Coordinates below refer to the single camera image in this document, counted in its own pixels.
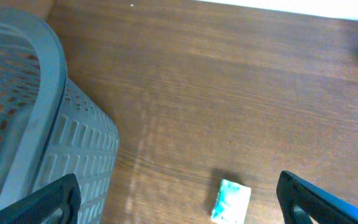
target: gray plastic basket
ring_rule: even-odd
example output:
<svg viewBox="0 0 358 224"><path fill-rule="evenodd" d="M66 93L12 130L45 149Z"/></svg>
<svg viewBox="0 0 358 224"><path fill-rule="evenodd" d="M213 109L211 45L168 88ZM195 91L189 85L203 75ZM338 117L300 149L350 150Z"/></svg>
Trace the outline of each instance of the gray plastic basket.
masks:
<svg viewBox="0 0 358 224"><path fill-rule="evenodd" d="M51 28L0 8L0 209L74 173L78 223L98 223L118 145L111 119L67 78Z"/></svg>

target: white wall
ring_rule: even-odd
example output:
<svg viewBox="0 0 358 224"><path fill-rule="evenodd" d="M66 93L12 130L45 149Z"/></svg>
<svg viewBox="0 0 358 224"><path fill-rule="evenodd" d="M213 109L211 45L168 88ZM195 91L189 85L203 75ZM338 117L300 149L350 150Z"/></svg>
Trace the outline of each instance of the white wall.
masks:
<svg viewBox="0 0 358 224"><path fill-rule="evenodd" d="M199 0L358 21L358 0Z"/></svg>

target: laundry basket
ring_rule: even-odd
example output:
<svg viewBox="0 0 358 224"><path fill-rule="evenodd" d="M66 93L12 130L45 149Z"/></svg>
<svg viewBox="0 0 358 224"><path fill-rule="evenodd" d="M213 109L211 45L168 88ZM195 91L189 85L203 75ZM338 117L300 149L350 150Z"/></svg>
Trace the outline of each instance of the laundry basket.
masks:
<svg viewBox="0 0 358 224"><path fill-rule="evenodd" d="M74 173L78 223L98 223L118 145L111 119L67 78L51 28L0 8L0 209Z"/></svg>

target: wooden surface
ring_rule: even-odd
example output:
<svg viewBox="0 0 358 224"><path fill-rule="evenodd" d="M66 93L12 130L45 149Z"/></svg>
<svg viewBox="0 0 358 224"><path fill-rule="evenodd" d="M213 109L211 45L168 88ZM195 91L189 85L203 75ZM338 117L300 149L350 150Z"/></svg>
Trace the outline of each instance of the wooden surface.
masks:
<svg viewBox="0 0 358 224"><path fill-rule="evenodd" d="M283 223L282 170L358 206L358 22L59 0L49 24L121 135L103 222L211 223L228 178L252 188L246 223Z"/></svg>

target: wood grain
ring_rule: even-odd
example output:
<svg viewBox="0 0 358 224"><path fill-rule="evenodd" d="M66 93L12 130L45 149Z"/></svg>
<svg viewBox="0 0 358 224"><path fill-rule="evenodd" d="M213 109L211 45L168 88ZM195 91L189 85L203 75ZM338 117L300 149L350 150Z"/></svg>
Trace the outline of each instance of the wood grain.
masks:
<svg viewBox="0 0 358 224"><path fill-rule="evenodd" d="M121 135L103 222L210 223L228 178L246 223L283 223L282 170L358 206L358 22L185 0L59 0L48 22Z"/></svg>

